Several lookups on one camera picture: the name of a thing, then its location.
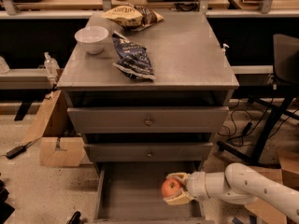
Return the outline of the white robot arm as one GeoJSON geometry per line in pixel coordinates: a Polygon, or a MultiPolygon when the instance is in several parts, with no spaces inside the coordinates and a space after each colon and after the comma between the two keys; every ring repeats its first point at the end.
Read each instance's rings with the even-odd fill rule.
{"type": "Polygon", "coordinates": [[[254,203],[262,199],[296,224],[299,223],[299,191],[241,163],[229,164],[224,172],[169,174],[162,184],[161,193],[169,205],[207,201],[210,198],[233,204],[254,203]]]}

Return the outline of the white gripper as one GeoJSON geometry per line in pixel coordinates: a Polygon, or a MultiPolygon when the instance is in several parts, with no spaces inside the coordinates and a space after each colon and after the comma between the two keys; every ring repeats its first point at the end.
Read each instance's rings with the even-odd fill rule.
{"type": "Polygon", "coordinates": [[[167,175],[166,179],[185,185],[187,190],[179,189],[175,194],[165,197],[164,201],[168,205],[187,204],[192,200],[207,201],[210,198],[219,198],[225,193],[224,172],[194,172],[190,175],[178,172],[167,175]]]}

